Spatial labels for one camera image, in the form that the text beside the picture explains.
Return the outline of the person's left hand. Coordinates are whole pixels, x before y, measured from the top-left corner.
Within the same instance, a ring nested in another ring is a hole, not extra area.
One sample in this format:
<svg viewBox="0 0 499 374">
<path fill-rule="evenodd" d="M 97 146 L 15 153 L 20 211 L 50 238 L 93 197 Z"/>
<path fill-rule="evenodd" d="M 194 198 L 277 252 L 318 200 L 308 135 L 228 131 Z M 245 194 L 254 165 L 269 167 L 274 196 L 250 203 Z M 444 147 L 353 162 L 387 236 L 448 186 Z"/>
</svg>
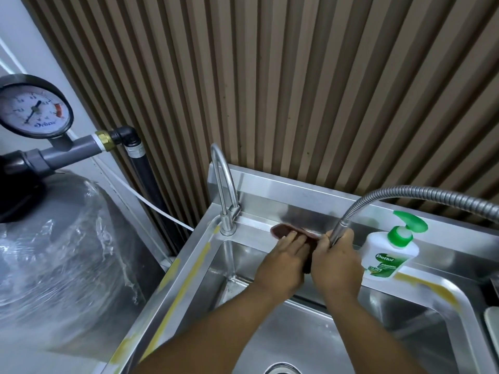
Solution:
<svg viewBox="0 0 499 374">
<path fill-rule="evenodd" d="M 269 252 L 259 265 L 253 286 L 277 305 L 291 298 L 304 282 L 303 264 L 285 253 Z"/>
</svg>

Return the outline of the person's right hand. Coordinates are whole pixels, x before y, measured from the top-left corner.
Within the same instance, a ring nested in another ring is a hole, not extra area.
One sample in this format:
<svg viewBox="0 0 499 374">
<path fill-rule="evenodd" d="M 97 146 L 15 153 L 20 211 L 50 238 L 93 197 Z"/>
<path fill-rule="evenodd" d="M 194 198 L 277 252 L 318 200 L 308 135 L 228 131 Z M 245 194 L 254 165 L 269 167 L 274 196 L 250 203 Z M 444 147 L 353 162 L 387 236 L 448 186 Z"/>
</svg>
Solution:
<svg viewBox="0 0 499 374">
<path fill-rule="evenodd" d="M 311 277 L 333 313 L 357 301 L 363 277 L 361 259 L 356 256 L 313 256 Z"/>
</svg>

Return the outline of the brown cleaning cloth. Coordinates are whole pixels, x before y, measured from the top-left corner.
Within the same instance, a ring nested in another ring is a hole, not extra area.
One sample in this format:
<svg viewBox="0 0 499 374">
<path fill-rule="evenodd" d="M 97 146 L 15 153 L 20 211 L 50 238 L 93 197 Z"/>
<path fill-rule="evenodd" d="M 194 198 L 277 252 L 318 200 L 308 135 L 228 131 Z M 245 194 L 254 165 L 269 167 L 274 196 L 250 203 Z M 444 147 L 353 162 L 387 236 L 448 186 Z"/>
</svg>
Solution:
<svg viewBox="0 0 499 374">
<path fill-rule="evenodd" d="M 309 253 L 308 253 L 308 257 L 307 257 L 305 263 L 303 264 L 303 273 L 310 274 L 313 253 L 318 245 L 318 242 L 321 239 L 321 235 L 319 235 L 315 232 L 308 231 L 308 230 L 303 229 L 303 228 L 298 228 L 296 226 L 293 226 L 293 225 L 287 224 L 287 223 L 279 223 L 271 228 L 272 236 L 278 240 L 283 238 L 283 237 L 288 236 L 289 233 L 292 231 L 297 232 L 297 237 L 299 237 L 301 235 L 307 237 L 306 244 L 309 245 Z"/>
</svg>

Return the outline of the person's right forearm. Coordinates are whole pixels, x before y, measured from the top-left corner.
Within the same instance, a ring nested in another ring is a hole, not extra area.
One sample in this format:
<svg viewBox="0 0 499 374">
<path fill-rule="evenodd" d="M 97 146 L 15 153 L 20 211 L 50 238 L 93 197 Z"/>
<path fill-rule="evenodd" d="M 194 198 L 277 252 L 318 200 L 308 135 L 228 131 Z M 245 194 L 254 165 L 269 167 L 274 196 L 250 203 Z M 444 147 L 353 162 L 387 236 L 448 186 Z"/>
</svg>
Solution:
<svg viewBox="0 0 499 374">
<path fill-rule="evenodd" d="M 325 302 L 356 374 L 428 374 L 355 296 L 333 293 Z"/>
</svg>

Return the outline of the person's left forearm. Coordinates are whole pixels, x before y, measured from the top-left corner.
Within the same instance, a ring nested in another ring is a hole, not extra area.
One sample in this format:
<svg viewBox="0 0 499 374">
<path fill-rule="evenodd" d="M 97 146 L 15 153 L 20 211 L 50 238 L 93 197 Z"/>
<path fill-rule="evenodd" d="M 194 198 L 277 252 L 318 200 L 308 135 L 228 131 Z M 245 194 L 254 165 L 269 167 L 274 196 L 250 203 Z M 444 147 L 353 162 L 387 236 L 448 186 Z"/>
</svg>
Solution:
<svg viewBox="0 0 499 374">
<path fill-rule="evenodd" d="M 301 283 L 254 281 L 137 364 L 130 374 L 231 374 L 259 326 Z"/>
</svg>

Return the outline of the black pipe with elbow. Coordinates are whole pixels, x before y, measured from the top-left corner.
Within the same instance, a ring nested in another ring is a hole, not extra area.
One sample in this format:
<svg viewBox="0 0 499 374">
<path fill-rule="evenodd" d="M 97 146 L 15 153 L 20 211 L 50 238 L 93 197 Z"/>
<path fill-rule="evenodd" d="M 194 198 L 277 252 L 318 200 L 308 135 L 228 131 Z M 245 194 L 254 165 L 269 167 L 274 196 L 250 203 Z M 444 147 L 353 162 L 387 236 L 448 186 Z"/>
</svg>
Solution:
<svg viewBox="0 0 499 374">
<path fill-rule="evenodd" d="M 169 209 L 154 176 L 146 154 L 145 145 L 138 132 L 130 126 L 123 126 L 110 131 L 109 136 L 115 145 L 124 146 L 135 174 L 146 192 L 146 199 L 150 201 L 153 206 L 157 207 L 159 211 L 167 214 Z M 185 239 L 173 220 L 167 218 L 163 214 L 160 216 L 166 237 L 169 238 L 172 244 L 172 253 L 174 256 L 177 256 L 184 246 Z"/>
</svg>

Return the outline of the white soap bottle green pump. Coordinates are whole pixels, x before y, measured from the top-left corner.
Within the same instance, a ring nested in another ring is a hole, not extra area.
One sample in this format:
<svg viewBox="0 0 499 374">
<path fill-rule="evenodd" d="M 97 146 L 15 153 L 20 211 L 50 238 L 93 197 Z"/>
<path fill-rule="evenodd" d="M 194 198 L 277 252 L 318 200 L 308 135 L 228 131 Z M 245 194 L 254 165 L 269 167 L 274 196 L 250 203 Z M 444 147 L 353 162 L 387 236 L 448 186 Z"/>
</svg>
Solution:
<svg viewBox="0 0 499 374">
<path fill-rule="evenodd" d="M 394 226 L 389 232 L 368 234 L 359 250 L 365 279 L 389 280 L 420 253 L 418 245 L 413 242 L 414 233 L 426 232 L 427 223 L 404 211 L 393 211 L 393 214 L 402 220 L 403 225 Z"/>
</svg>

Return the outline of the stainless steel sink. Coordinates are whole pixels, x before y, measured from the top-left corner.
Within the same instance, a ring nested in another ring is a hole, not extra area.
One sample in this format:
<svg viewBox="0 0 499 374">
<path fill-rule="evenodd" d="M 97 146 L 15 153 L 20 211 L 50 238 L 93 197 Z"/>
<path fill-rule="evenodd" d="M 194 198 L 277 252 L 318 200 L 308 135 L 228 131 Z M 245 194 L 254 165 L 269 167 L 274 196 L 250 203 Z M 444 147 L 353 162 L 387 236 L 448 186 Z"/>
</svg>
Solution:
<svg viewBox="0 0 499 374">
<path fill-rule="evenodd" d="M 271 227 L 286 222 L 321 234 L 357 196 L 231 165 L 241 212 L 236 231 L 221 234 L 221 205 L 213 166 L 213 203 L 166 272 L 155 294 L 102 374 L 128 374 L 173 335 L 239 294 L 277 240 Z M 483 316 L 482 286 L 499 274 L 499 231 L 376 202 L 353 220 L 356 246 L 369 233 L 402 222 L 394 210 L 428 224 L 416 235 L 420 254 L 390 280 L 365 279 L 360 304 L 409 349 L 430 373 L 499 374 L 499 358 Z M 258 328 L 234 372 L 264 374 L 277 362 L 303 374 L 348 374 L 353 368 L 311 277 Z"/>
</svg>

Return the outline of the metal sink drain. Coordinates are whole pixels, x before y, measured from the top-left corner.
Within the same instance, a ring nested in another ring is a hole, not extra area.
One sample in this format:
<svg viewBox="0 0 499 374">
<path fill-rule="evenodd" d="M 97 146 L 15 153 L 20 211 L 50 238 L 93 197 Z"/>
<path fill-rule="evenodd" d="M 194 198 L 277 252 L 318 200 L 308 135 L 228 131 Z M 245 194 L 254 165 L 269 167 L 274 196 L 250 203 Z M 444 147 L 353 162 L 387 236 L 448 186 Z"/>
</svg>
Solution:
<svg viewBox="0 0 499 374">
<path fill-rule="evenodd" d="M 277 362 L 270 365 L 264 374 L 303 374 L 296 366 L 286 363 Z"/>
</svg>

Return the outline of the thin white tube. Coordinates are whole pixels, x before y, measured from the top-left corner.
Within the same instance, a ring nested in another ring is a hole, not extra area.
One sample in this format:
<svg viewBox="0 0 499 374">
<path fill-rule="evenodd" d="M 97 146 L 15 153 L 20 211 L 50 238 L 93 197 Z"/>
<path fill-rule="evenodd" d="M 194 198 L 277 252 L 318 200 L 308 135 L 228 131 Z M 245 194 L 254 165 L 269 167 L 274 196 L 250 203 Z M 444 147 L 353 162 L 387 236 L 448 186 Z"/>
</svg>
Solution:
<svg viewBox="0 0 499 374">
<path fill-rule="evenodd" d="M 107 180 L 113 193 L 120 199 L 128 213 L 134 219 L 134 226 L 138 226 L 148 236 L 153 236 L 153 231 L 160 235 L 162 233 L 162 222 L 166 219 L 178 227 L 180 232 L 191 233 L 193 227 L 174 218 L 165 201 L 165 196 L 160 191 L 161 202 L 154 202 L 146 190 L 137 191 L 126 180 L 120 171 L 116 173 L 117 164 L 111 154 L 106 154 L 106 161 L 99 156 L 92 157 L 91 161 Z"/>
</svg>

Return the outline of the brass pipe connector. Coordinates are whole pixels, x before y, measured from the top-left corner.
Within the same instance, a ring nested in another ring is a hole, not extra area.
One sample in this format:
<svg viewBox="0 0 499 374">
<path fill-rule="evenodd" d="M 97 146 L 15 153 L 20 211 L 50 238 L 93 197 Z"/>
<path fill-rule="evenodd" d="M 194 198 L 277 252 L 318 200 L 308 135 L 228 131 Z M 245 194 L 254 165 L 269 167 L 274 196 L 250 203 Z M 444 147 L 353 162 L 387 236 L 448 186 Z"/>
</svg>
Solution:
<svg viewBox="0 0 499 374">
<path fill-rule="evenodd" d="M 96 131 L 92 136 L 102 152 L 109 152 L 115 149 L 116 145 L 108 131 Z"/>
</svg>

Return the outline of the grey tank wrapped in plastic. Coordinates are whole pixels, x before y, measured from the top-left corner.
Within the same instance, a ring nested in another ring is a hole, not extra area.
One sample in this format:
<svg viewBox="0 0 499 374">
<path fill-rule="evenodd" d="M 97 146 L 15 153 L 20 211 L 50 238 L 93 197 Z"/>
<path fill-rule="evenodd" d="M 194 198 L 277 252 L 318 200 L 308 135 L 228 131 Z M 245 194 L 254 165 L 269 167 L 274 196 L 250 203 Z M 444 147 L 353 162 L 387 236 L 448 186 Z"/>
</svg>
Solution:
<svg viewBox="0 0 499 374">
<path fill-rule="evenodd" d="M 44 185 L 0 224 L 0 343 L 107 361 L 165 272 L 98 184 L 63 172 Z"/>
</svg>

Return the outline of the grey plastic pipe fitting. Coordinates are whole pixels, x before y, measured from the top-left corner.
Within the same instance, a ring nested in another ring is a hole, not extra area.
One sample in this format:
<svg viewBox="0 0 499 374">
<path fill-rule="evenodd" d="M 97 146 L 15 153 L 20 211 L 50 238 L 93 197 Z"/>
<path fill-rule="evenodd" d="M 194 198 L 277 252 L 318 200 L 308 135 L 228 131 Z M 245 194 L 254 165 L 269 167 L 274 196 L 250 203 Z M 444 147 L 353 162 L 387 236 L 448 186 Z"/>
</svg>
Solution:
<svg viewBox="0 0 499 374">
<path fill-rule="evenodd" d="M 96 132 L 74 141 L 65 133 L 50 141 L 52 147 L 48 149 L 16 150 L 0 156 L 0 175 L 45 178 L 106 151 Z"/>
</svg>

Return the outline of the black tank valve head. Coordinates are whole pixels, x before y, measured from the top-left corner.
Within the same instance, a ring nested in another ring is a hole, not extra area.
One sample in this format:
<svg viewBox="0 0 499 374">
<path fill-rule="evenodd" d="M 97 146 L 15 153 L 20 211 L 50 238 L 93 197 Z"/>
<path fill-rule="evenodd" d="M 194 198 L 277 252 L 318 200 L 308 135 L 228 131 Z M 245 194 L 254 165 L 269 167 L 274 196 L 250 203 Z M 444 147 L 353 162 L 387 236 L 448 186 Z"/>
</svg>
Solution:
<svg viewBox="0 0 499 374">
<path fill-rule="evenodd" d="M 0 223 L 21 220 L 41 202 L 46 189 L 24 152 L 0 155 Z"/>
</svg>

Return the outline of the round pressure gauge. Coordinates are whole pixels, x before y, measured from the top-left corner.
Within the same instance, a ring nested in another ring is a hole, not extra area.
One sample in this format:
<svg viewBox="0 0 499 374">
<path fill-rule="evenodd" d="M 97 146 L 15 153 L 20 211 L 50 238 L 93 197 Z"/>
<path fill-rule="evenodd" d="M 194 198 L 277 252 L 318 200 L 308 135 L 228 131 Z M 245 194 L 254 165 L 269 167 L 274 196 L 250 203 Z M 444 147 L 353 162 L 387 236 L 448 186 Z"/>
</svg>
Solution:
<svg viewBox="0 0 499 374">
<path fill-rule="evenodd" d="M 74 114 L 52 83 L 27 74 L 0 77 L 0 125 L 26 138 L 52 139 L 72 127 Z"/>
</svg>

